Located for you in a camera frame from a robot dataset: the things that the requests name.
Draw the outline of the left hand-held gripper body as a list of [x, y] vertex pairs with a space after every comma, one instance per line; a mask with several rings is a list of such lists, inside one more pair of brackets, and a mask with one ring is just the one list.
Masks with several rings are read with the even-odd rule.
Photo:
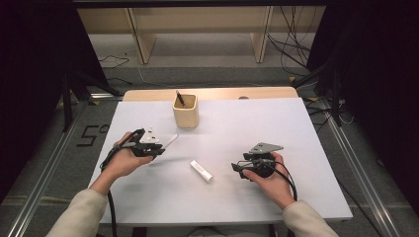
[[131, 147], [132, 153], [136, 157], [153, 156], [152, 152], [158, 149], [159, 138], [154, 134], [153, 129], [141, 128], [133, 133], [133, 137], [130, 139], [133, 143]]

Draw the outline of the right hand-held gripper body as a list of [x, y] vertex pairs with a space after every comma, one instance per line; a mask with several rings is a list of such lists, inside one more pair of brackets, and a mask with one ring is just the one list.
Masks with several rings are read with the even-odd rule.
[[259, 142], [248, 153], [244, 153], [243, 169], [251, 170], [262, 178], [271, 176], [275, 167], [275, 158], [272, 152], [282, 150], [282, 145]]

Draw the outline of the white pen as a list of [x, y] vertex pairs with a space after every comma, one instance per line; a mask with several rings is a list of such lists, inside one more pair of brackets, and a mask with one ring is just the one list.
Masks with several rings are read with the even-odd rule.
[[162, 149], [167, 149], [178, 137], [178, 134], [174, 134], [166, 141], [166, 143], [162, 146]]

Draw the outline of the white tube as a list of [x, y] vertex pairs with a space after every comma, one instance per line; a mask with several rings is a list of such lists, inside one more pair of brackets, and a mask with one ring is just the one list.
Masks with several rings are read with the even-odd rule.
[[208, 172], [201, 164], [196, 160], [190, 163], [190, 166], [207, 182], [210, 183], [213, 179], [213, 175]]

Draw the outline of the beige pen holder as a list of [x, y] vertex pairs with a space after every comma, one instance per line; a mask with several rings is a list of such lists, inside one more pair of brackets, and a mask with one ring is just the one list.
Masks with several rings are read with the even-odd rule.
[[184, 105], [178, 98], [173, 103], [173, 113], [178, 127], [181, 128], [195, 128], [198, 126], [199, 117], [199, 104], [196, 95], [181, 95]]

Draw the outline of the person's right hand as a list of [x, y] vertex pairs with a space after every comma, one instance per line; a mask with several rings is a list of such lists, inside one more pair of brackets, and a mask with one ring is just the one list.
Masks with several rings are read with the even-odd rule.
[[276, 172], [268, 178], [262, 178], [253, 172], [254, 178], [251, 181], [256, 183], [280, 209], [285, 209], [294, 203], [292, 188], [287, 181], [289, 172], [285, 168], [283, 156], [276, 152], [272, 152], [272, 155], [276, 161]]

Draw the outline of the person's left hand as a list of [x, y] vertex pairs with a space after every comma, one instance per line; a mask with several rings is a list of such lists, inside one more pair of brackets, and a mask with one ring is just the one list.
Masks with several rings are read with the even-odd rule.
[[120, 177], [131, 174], [140, 166], [146, 165], [152, 161], [152, 156], [136, 157], [128, 148], [122, 148], [118, 151], [102, 174], [110, 180], [116, 180]]

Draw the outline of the black metal stand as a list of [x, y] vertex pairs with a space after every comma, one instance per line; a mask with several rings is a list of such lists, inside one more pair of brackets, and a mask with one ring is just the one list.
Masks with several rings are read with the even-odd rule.
[[100, 81], [95, 79], [82, 71], [69, 71], [62, 79], [62, 103], [64, 108], [64, 128], [66, 132], [73, 121], [72, 103], [71, 96], [74, 95], [78, 101], [89, 101], [92, 98], [92, 94], [87, 89], [88, 86], [95, 86], [109, 94], [119, 97], [121, 93], [110, 87], [107, 80]]
[[292, 86], [297, 89], [311, 81], [317, 79], [317, 84], [314, 88], [316, 96], [325, 97], [328, 94], [332, 98], [331, 116], [338, 126], [341, 125], [339, 119], [339, 93], [340, 93], [340, 72], [339, 69], [332, 63], [326, 62], [319, 68], [313, 70], [308, 75], [292, 82]]

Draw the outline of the light wooden bench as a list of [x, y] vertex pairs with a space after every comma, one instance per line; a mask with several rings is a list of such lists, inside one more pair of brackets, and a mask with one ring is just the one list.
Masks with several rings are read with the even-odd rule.
[[159, 34], [248, 33], [255, 60], [264, 60], [269, 33], [315, 33], [323, 6], [163, 7], [80, 9], [89, 34], [130, 34], [137, 58], [146, 64]]

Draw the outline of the dark curtain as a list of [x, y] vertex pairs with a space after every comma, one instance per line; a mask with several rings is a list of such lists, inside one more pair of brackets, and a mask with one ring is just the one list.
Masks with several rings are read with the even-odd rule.
[[0, 0], [0, 202], [33, 157], [62, 82], [108, 83], [72, 0]]
[[308, 68], [342, 45], [341, 95], [419, 214], [419, 0], [326, 0]]

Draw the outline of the aluminium floor rail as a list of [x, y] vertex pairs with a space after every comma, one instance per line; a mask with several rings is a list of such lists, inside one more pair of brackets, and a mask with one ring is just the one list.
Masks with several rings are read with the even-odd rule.
[[87, 102], [80, 102], [76, 106], [71, 107], [74, 110], [74, 119], [65, 131], [60, 131], [59, 136], [50, 152], [47, 160], [42, 165], [42, 171], [34, 176], [34, 184], [31, 192], [27, 196], [7, 196], [7, 200], [13, 205], [19, 206], [20, 210], [16, 218], [11, 223], [6, 237], [23, 237], [35, 212], [41, 203], [42, 197], [60, 163], [69, 141], [74, 133], [80, 117], [88, 107]]
[[348, 137], [346, 136], [343, 128], [338, 125], [334, 118], [329, 120], [328, 124], [341, 150], [344, 153], [349, 167], [351, 168], [374, 217], [376, 218], [382, 236], [400, 237], [400, 232], [398, 231], [395, 222], [390, 215], [390, 212], [384, 205], [384, 202], [375, 189], [366, 170], [362, 167], [362, 164], [359, 161], [358, 156]]

